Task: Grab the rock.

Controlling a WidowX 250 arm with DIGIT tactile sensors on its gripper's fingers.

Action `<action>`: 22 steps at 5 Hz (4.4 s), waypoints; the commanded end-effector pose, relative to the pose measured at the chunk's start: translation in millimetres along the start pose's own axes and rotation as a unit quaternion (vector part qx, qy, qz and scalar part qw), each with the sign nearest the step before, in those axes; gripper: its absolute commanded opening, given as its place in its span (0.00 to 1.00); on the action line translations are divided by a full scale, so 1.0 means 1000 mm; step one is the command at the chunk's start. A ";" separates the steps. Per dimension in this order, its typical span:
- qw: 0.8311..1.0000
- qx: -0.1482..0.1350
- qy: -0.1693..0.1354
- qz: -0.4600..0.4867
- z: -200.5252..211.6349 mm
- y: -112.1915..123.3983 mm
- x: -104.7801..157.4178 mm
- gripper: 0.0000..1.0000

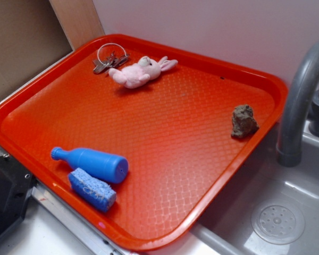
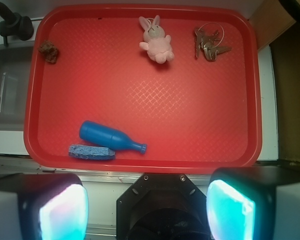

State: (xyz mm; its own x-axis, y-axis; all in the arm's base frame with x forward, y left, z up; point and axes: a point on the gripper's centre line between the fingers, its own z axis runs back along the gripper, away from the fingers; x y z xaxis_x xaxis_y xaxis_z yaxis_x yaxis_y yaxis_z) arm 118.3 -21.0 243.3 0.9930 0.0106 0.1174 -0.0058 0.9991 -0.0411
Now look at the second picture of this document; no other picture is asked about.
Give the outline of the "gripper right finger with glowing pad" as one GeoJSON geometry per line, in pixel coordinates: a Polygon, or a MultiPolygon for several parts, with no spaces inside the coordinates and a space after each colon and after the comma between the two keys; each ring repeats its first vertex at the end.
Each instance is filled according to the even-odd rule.
{"type": "Polygon", "coordinates": [[[300,169],[218,168],[206,211],[216,240],[300,240],[300,169]]]}

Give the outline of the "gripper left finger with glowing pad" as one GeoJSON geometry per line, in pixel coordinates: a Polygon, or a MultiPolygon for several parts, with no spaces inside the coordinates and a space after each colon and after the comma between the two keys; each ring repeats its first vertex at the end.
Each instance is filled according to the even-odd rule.
{"type": "Polygon", "coordinates": [[[0,240],[83,240],[88,215],[74,173],[0,174],[0,240]]]}

